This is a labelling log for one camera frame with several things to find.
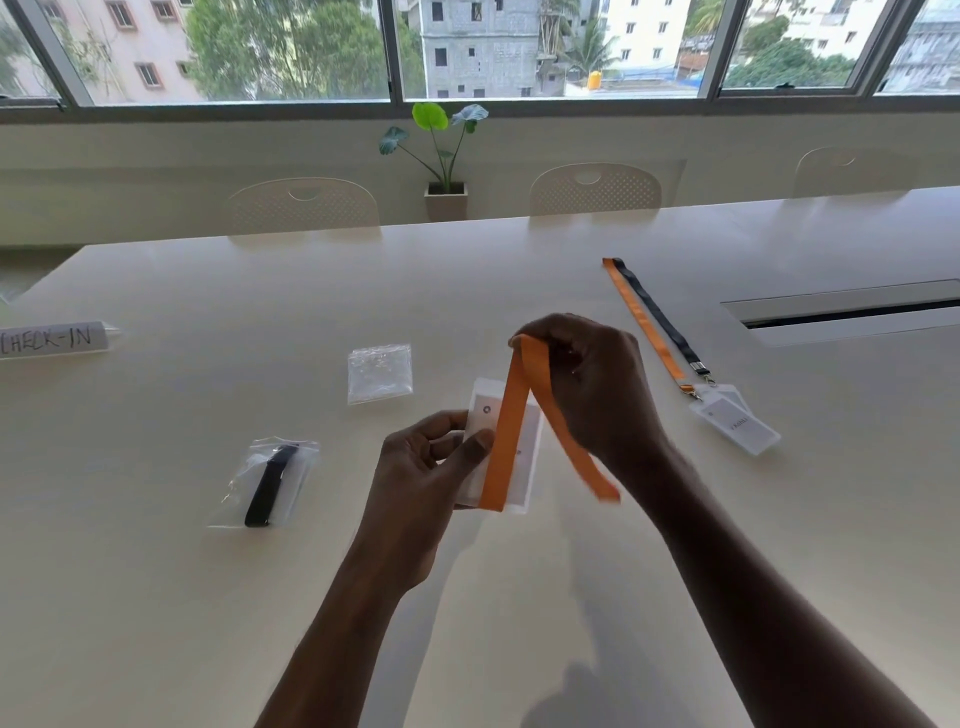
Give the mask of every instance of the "orange ribbon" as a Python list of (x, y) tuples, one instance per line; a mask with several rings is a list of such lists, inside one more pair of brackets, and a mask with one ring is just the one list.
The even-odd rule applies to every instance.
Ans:
[(570, 458), (574, 470), (600, 500), (619, 502), (620, 492), (597, 470), (593, 458), (577, 445), (570, 435), (570, 430), (566, 428), (566, 420), (553, 399), (550, 388), (549, 347), (540, 339), (524, 334), (520, 334), (519, 340), (520, 347), (514, 350), (514, 358), (510, 362), (507, 387), (500, 405), (500, 416), (496, 421), (496, 439), (493, 441), (487, 477), (484, 479), (483, 493), (480, 494), (477, 507), (502, 511), (507, 503), (510, 478), (514, 473), (516, 446), (520, 440), (527, 396), (531, 391), (546, 421), (553, 427), (566, 456)]
[(693, 385), (686, 381), (684, 370), (680, 368), (680, 365), (677, 364), (677, 360), (673, 358), (673, 353), (670, 351), (670, 347), (668, 347), (666, 342), (663, 341), (663, 337), (660, 336), (660, 332), (657, 330), (657, 327), (655, 327), (650, 319), (647, 318), (646, 311), (643, 310), (639, 301), (636, 299), (634, 289), (631, 288), (630, 284), (623, 279), (623, 275), (613, 264), (613, 259), (605, 257), (603, 259), (603, 267), (607, 269), (607, 273), (610, 275), (613, 285), (616, 286), (616, 290), (619, 292), (620, 298), (623, 299), (623, 303), (625, 303), (627, 308), (630, 309), (630, 312), (634, 314), (634, 319), (636, 319), (636, 322), (640, 324), (640, 328), (643, 329), (643, 333), (647, 335), (650, 343), (653, 344), (654, 349), (657, 351), (657, 355), (660, 357), (660, 361), (662, 361), (663, 366), (666, 367), (666, 371), (670, 373), (670, 375), (677, 382), (677, 386), (679, 386), (685, 394), (694, 394)]

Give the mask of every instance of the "person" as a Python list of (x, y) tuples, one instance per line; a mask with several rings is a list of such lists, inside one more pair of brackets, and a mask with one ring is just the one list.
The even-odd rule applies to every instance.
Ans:
[[(660, 531), (754, 725), (933, 725), (777, 574), (669, 442), (631, 334), (572, 314), (517, 333), (549, 344), (571, 435)], [(384, 441), (353, 544), (259, 728), (358, 723), (391, 615), (430, 572), (460, 484), (492, 446), (488, 430), (462, 442), (466, 422), (440, 412)]]

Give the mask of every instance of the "person's left hand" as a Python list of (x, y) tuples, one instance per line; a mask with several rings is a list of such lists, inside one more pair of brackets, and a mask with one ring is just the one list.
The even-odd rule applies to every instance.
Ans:
[(430, 573), (457, 492), (490, 453), (493, 432), (464, 442), (466, 424), (467, 410), (438, 412), (383, 441), (351, 550), (401, 592)]

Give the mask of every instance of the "tabletop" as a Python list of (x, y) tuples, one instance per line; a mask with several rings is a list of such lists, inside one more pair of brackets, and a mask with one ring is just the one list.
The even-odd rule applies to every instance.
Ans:
[[(772, 346), (726, 305), (950, 282), (958, 203), (940, 188), (84, 248), (4, 314), (118, 333), (106, 353), (0, 361), (0, 724), (251, 725), (382, 438), (505, 378), (508, 337), (540, 315), (636, 331), (601, 266), (615, 255), (782, 441), (753, 458), (722, 438), (640, 336), (670, 436), (814, 605), (960, 725), (960, 328)], [(348, 353), (383, 344), (412, 346), (413, 395), (348, 406)], [(270, 436), (320, 443), (292, 519), (206, 528)], [(653, 525), (595, 501), (546, 427), (529, 512), (457, 513), (401, 602), (363, 725), (749, 720)]]

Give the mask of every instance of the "person's right hand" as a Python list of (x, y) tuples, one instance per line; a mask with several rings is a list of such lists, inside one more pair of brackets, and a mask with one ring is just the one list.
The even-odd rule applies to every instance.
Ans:
[(643, 373), (636, 339), (572, 313), (553, 313), (521, 328), (550, 347), (554, 398), (573, 438), (614, 474), (666, 444)]

